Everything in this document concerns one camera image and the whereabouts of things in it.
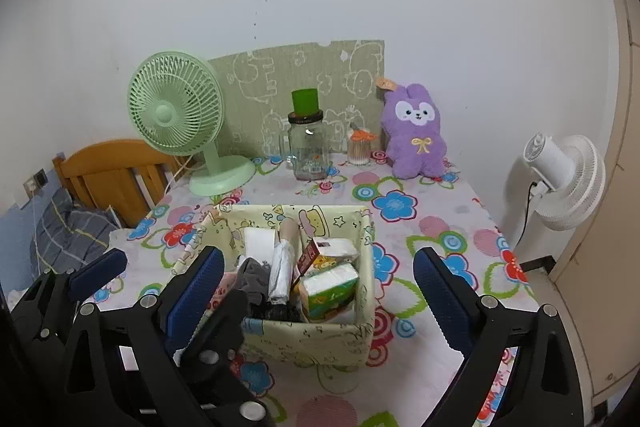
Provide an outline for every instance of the plush toy ear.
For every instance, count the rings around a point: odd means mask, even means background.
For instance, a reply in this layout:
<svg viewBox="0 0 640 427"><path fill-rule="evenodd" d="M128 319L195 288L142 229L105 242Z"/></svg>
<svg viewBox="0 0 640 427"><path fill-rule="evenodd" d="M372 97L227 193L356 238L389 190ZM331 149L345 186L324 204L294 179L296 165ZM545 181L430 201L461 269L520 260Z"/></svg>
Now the plush toy ear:
<svg viewBox="0 0 640 427"><path fill-rule="evenodd" d="M409 94L409 98L431 98L429 91L422 84L409 84L406 86L406 92Z"/></svg>
<svg viewBox="0 0 640 427"><path fill-rule="evenodd" d="M393 91L385 91L385 103L390 100L403 100L404 98L407 98L406 87L404 86L398 86Z"/></svg>

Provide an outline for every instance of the green cap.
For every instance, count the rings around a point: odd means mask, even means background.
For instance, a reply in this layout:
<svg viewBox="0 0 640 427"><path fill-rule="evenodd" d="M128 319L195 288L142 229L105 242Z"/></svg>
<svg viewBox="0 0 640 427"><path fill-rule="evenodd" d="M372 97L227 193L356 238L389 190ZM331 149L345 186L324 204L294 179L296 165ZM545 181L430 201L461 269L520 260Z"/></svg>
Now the green cap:
<svg viewBox="0 0 640 427"><path fill-rule="evenodd" d="M318 90L315 87L291 91L291 98L293 99L293 111L296 116L309 116L320 110L318 106Z"/></svg>

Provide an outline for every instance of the blue wall section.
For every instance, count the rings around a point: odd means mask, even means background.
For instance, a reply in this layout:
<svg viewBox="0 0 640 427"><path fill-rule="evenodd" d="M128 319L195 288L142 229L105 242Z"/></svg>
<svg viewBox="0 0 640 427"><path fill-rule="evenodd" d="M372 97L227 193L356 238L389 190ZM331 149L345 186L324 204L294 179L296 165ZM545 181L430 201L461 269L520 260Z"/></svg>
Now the blue wall section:
<svg viewBox="0 0 640 427"><path fill-rule="evenodd" d="M24 208L14 204L0 216L0 283L5 295L31 285L29 244L33 238L33 211L40 219L51 197L60 188L54 170L47 172L47 183Z"/></svg>

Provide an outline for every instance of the fan stand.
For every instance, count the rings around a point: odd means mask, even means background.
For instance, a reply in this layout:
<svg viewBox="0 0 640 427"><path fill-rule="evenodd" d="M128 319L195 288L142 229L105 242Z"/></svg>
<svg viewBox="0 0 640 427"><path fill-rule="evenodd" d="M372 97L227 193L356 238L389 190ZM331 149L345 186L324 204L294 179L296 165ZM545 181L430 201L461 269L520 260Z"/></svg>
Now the fan stand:
<svg viewBox="0 0 640 427"><path fill-rule="evenodd" d="M217 196L249 181L255 164L244 156L218 156L215 143L202 149L206 165L191 175L189 189L198 196Z"/></svg>

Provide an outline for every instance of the fan base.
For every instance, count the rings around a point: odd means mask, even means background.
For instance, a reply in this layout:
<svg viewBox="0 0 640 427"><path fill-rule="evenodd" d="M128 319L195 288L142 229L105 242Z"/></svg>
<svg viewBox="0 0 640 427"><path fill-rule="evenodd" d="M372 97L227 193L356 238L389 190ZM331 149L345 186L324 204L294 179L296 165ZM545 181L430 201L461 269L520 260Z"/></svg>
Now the fan base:
<svg viewBox="0 0 640 427"><path fill-rule="evenodd" d="M255 174L254 163L244 156L222 156L220 171L210 174L204 168L195 171L189 181L189 189L198 196L217 196L249 181Z"/></svg>

